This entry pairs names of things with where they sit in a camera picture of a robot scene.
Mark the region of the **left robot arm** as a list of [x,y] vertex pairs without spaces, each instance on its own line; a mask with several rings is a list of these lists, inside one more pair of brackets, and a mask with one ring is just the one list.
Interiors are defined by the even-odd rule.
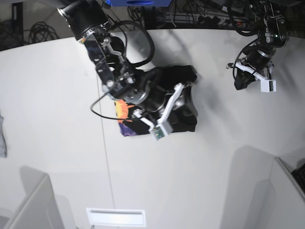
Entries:
[[238,34],[244,37],[256,35],[257,38],[245,45],[235,61],[227,64],[227,68],[232,69],[236,90],[246,89],[249,84],[259,81],[261,92],[276,92],[272,58],[276,50],[288,41],[285,18],[281,6],[269,0],[248,0],[247,3],[254,14],[252,31],[244,32],[237,26],[231,0],[227,2],[229,20]]

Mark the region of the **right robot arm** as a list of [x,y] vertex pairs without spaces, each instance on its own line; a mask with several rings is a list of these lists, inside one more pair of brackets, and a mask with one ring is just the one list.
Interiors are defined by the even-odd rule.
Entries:
[[141,62],[127,58],[127,39],[112,35],[112,31],[132,22],[110,23],[107,14],[95,0],[70,0],[58,8],[67,21],[75,39],[82,43],[95,65],[104,95],[114,101],[133,106],[121,122],[142,121],[159,125],[183,123],[194,125],[197,111],[191,98],[191,86],[197,76],[190,65],[141,69],[155,52],[154,42],[147,30],[139,26],[150,47],[149,55]]

